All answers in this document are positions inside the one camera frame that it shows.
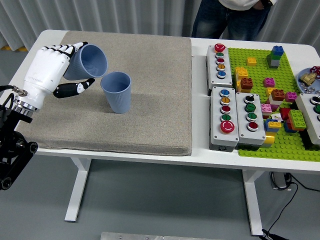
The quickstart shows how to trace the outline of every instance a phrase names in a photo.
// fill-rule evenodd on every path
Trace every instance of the red button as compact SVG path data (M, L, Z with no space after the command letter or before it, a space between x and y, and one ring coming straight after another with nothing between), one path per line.
M216 45L214 45L214 50L217 53L222 53L225 49L226 49L226 46L223 45L222 43L217 43Z
M220 65L220 64L225 64L225 60L223 60L222 58L218 58L216 61L215 61L216 64Z
M251 132L257 131L258 127L259 127L259 125L255 121L251 121L246 125L246 128Z
M235 125L232 121L222 121L220 123L221 131L225 134L231 133L233 130L235 130Z
M229 114L231 111L231 108L228 105L224 105L220 108L220 112L222 114Z

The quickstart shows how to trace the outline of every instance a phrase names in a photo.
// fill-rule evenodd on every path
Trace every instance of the cup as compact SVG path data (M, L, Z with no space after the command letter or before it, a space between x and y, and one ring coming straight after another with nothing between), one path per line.
M131 106L131 78L121 71L110 72L101 79L101 88L112 110L124 114Z
M72 56L63 77L67 80L100 78L106 74L107 69L105 53L98 46L87 44Z

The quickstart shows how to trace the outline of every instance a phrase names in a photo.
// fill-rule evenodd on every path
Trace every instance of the person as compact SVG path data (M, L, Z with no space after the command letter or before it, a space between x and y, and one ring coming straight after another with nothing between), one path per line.
M277 0L202 0L192 38L219 39L228 29L230 40L254 41Z

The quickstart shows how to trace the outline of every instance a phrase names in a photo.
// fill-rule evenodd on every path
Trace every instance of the gray floor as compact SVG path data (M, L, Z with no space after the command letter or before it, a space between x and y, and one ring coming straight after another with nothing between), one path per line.
M0 51L1 85L25 56ZM69 223L64 218L76 175L68 158L34 156L14 185L0 191L0 239L99 240L102 232L259 239L250 233L240 170L93 160L78 220ZM320 189L320 175L295 177ZM256 188L268 229L294 192L273 190L267 172ZM299 186L272 232L290 240L318 240L319 199L320 192Z

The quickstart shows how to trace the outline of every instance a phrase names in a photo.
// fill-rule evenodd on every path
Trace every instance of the table frame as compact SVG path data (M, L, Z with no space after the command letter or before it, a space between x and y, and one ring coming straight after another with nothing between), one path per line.
M40 34L30 52L22 62L20 68L12 78L10 85L20 88L24 84L24 76L37 52L43 46L57 45L67 31L45 30ZM78 168L70 202L67 208L65 221L77 220L83 191L91 164L91 159L105 159L115 161L129 161L142 163L188 165L211 168L226 168L242 170L244 189L247 201L251 234L263 235L262 222L255 187L255 180L263 172L291 172L320 174L320 163L302 160L283 160L255 157L241 157L237 150L233 152L218 152L209 150L209 105L207 96L206 55L209 45L222 43L228 48L271 50L273 46L282 46L293 74L296 76L302 69L310 66L320 66L320 58L316 50L309 45L234 41L221 39L191 38L192 47L192 154L190 156L158 156L114 152L97 152L89 150L71 149L44 149L39 148L38 155L70 157ZM10 92L6 91L0 98L3 102Z

